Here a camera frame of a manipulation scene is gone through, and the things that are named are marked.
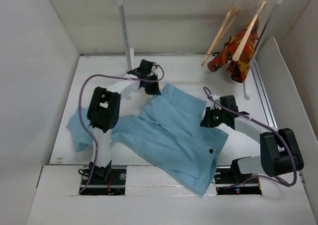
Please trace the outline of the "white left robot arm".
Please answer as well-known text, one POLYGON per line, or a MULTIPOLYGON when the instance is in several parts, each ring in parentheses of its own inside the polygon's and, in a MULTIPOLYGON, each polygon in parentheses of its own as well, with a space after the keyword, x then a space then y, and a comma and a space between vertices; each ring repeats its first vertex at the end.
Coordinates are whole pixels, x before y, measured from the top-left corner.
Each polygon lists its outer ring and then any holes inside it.
POLYGON ((99 183, 111 180, 111 132, 120 115, 120 104, 132 92, 143 88, 148 95, 160 95, 157 69, 161 66, 155 62, 141 60, 139 67, 126 73, 124 77, 100 75, 100 77, 118 79, 107 88, 96 87, 87 112, 93 132, 85 130, 93 139, 93 154, 89 163, 89 179, 99 183))

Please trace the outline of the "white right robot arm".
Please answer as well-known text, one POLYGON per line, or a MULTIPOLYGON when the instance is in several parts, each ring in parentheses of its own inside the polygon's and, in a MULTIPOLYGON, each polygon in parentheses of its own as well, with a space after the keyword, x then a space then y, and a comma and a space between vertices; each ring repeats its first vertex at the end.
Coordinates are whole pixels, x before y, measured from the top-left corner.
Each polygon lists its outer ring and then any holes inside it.
POLYGON ((211 102, 205 109, 202 127, 215 128, 225 124, 243 133, 259 145, 258 156, 248 156, 232 161, 230 177, 235 182, 247 178, 263 177, 285 187, 297 182, 297 172, 304 168, 304 160, 293 130, 265 125, 245 111, 239 111, 232 95, 207 94, 211 102))

